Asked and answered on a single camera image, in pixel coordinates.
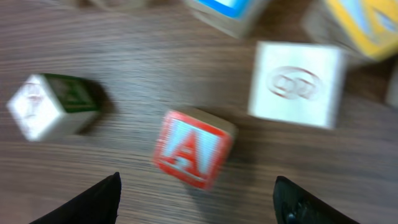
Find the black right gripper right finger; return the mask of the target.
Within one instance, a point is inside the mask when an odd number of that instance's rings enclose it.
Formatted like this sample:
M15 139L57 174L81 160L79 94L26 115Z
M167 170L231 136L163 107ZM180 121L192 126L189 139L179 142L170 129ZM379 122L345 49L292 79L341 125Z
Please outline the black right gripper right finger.
M359 224L284 176L274 185L278 224Z

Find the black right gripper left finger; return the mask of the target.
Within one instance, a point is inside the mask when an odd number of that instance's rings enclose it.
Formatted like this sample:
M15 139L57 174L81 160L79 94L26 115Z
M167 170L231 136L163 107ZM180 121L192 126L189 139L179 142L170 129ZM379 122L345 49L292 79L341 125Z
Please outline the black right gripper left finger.
M115 172L31 224L115 224L121 187Z

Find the small white red-drawing block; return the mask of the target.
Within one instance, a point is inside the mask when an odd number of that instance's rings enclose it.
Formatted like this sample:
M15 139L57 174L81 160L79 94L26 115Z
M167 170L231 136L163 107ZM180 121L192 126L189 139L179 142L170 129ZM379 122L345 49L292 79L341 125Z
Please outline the small white red-drawing block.
M248 114L333 129L347 62L345 51L332 45L258 42Z

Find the red letter A block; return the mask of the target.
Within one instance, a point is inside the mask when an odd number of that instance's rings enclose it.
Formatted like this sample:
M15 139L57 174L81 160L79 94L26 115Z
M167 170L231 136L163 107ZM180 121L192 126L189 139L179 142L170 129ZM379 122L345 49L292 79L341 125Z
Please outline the red letter A block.
M208 190L237 132L233 123L196 108L168 110L155 145L154 164L192 187Z

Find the cream green-side wooden block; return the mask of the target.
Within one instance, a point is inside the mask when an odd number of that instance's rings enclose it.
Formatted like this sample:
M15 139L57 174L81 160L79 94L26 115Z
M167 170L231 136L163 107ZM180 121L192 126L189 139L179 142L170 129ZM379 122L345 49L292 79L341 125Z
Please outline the cream green-side wooden block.
M28 141L73 135L100 112L84 78L52 73L28 77L7 102Z

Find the white top blue-side block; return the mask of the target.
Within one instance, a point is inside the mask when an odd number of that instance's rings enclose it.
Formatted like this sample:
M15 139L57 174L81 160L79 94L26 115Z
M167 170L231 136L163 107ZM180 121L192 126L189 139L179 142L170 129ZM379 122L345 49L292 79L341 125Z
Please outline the white top blue-side block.
M391 79L389 80L388 87L386 90L385 102L393 107L398 106L398 74L397 74L397 62L392 70Z

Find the yellow top wooden block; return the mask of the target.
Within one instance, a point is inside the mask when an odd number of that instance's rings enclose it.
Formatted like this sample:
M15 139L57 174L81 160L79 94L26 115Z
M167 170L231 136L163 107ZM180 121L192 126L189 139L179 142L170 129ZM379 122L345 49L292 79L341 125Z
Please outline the yellow top wooden block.
M397 0L312 1L302 25L314 42L347 51L352 63L397 55Z

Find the blue letter D block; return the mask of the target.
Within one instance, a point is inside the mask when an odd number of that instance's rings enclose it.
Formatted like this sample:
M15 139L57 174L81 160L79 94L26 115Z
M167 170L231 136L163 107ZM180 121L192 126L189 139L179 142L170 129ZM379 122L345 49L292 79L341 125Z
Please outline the blue letter D block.
M240 39L254 28L271 0L183 0L202 22Z

